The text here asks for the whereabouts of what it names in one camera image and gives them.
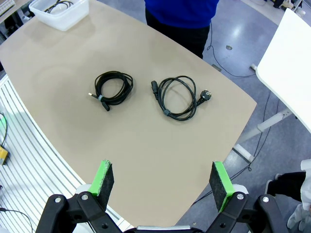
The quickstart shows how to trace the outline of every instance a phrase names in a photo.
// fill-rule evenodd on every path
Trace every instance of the person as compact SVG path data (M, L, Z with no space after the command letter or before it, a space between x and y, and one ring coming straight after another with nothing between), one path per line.
M200 58L219 0L145 0L147 25Z
M291 197L299 204L287 222L288 228L293 228L299 223L299 230L310 232L311 230L311 159L301 162L301 172L277 174L275 180L269 180L266 184L266 194L275 196L283 194Z

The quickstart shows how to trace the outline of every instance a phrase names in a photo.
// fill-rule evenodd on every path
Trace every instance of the yellow object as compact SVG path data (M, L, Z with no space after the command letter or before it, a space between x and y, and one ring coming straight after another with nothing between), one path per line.
M3 165L5 163L7 155L8 152L4 148L0 147L0 165Z

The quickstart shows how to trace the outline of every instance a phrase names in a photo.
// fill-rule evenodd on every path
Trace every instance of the black wire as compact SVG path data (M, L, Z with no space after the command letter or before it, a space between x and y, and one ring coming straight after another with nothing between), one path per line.
M231 76L233 77L238 77L238 78L248 78L248 77L251 77L251 76L254 76L256 74L250 74L250 75L246 75L246 76L238 76L238 75L233 75L231 74L228 70L226 70L217 60L216 56L215 56L215 51L214 51L214 47L212 46L212 40L213 40L213 26L212 26L212 21L210 22L210 44L209 46L207 47L207 51L210 50L210 48L213 49L213 56L215 58L215 61L217 62L217 64L225 71L227 72L228 74L230 74Z
M113 97L105 97L102 93L102 87L105 82L111 79L121 79L123 81L123 85L120 91ZM133 88L133 78L125 73L121 73L118 71L109 71L104 74L101 74L95 79L95 91L96 96L99 97L102 95L101 102L105 102L108 105L118 105L122 103L128 94L131 92Z
M264 113L263 113L263 121L265 121L265 113L266 113L266 109L267 109L267 105L268 105L268 100L270 98L270 95L271 95L271 91L269 91L269 95L268 95L268 98L267 98L267 101L266 101L266 104L265 104L265 107L264 107ZM277 101L277 106L276 106L276 113L278 112L278 107L279 107L279 103L280 103L280 100ZM258 143L257 143L257 146L256 146L256 150L255 150L255 153L254 153L254 160L252 162L250 162L247 166L245 166L244 168L242 168L240 171L238 171L237 173L235 173L233 176L230 177L230 180L234 180L235 178L237 178L239 175L241 175L245 170L248 169L248 171L252 171L252 168L250 167L251 164L257 159L259 153L261 152L261 149L263 148L263 145L265 144L267 138L268 138L268 135L269 135L269 132L271 130L271 127L269 127L269 130L268 130L268 133L261 145L261 148L258 150L259 148L259 143L260 143L260 140L261 140L261 137L262 137L262 133L260 134L260 137L259 137L259 140L258 140ZM210 194L212 194L212 191L209 191L207 192L205 195L203 195L202 197L200 197L198 200L196 200L191 206L193 206L194 204L196 204L197 202L199 202L200 200L206 198L207 196L209 196Z
M1 208L1 211L2 212L6 212L6 211L11 211L11 212L16 212L16 213L20 213L20 214L22 214L22 215L24 215L26 218L28 218L28 220L29 220L29 223L30 223L30 227L31 227L31 233L32 232L34 232L34 229L33 229L33 225L31 224L31 220L30 220L30 218L25 214L25 213L23 213L23 212L21 212L21 211L18 211L18 210L7 210L7 209L4 209L4 208Z
M186 79L189 79L192 84L193 84L193 91L191 90L191 88L189 87L188 84L186 84L184 81L181 80L181 78L186 78ZM174 81L178 81L180 82L181 84L183 84L183 86L186 87L186 89L189 90L190 92L190 95L191 95L191 103L190 105L188 106L188 108L183 111L182 113L172 113L171 111L169 111L166 107L165 107L165 104L164 104L164 98L165 98L165 94L166 94L166 91L168 89L168 87L171 85L172 82ZM196 104L196 99L195 99L195 95L196 95L196 86L195 86L195 83L194 81L192 80L192 78L188 77L188 76L178 76L176 78L167 78L167 79L164 79L159 87L158 87L158 103L162 109L162 111L164 112L165 115L167 115L168 117L172 118L172 119L175 119L175 120L179 120L179 121L185 121L185 120L189 120L190 118L192 118L196 112L196 107L197 107L197 104Z
M66 6L67 6L67 9L73 5L73 3L72 3L71 1L67 1L67 0L57 0L56 3L55 3L54 5L50 6L50 7L49 7L48 9L46 9L44 12L50 14L51 11L52 11L58 4L64 4L64 5L66 5Z
M8 134L8 122L6 121L6 117L4 116L3 113L0 113L0 115L3 116L4 120L5 120L5 134L4 134L4 137L3 137L3 141L1 143L1 147L3 147L4 143L5 143L5 139L6 139L6 136Z
M92 225L90 224L90 222L87 222L87 223L88 223L89 227L91 228L91 230L92 230L94 233L96 233L96 232L94 231Z

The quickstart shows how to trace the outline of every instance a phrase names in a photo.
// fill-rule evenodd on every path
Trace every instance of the gray floor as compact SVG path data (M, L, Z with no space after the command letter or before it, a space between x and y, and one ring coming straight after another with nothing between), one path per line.
M101 1L145 22L143 0ZM234 75L253 74L253 71L249 69L250 64L259 63L277 29L277 25L240 0L220 0L217 14L212 20L212 26L216 58L222 66ZM233 49L227 50L226 45L230 45ZM204 60L209 64L216 64L211 51L204 52ZM269 90L256 76L235 78L224 71L222 73L258 103L245 130L260 123L263 119L263 110ZM275 114L277 101L277 97L271 94L266 117ZM281 102L279 110L284 108L285 105ZM254 153L258 139L258 136L254 137L244 143L243 146ZM301 122L294 116L288 117L271 128L264 147L251 165L252 171L245 171L234 180L234 183L246 186L253 196L263 194L266 181L272 179L276 173L300 170L301 160L310 158L310 141L311 134ZM225 161L229 175L234 174L246 165L247 163L234 152L231 152ZM206 187L202 195L209 190L209 187ZM277 196L276 200L284 219L287 220L297 202L281 195ZM216 215L213 196L210 195L192 206L177 224L190 224L206 230ZM247 232L247 228L243 224L237 224L234 232Z

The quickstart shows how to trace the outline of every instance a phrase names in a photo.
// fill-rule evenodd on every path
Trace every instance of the person's leg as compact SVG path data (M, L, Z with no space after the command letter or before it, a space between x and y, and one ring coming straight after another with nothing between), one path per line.
M172 27L160 23L147 9L146 21L148 26L166 35L198 57L203 58L203 51L207 41L209 26L199 29Z
M160 23L156 17L154 17L147 8L145 9L146 21L149 27L156 29L158 32L164 34L164 24Z
M283 2L284 2L284 0L275 0L273 7L274 8L279 8L280 5L282 5Z
M268 185L267 194L275 196L283 194L297 201L301 201L300 189L303 181L297 180L276 180L271 181Z
M293 172L293 173L285 173L283 175L278 176L278 180L295 180L295 181L300 181L304 182L306 178L306 172L301 171L301 172Z

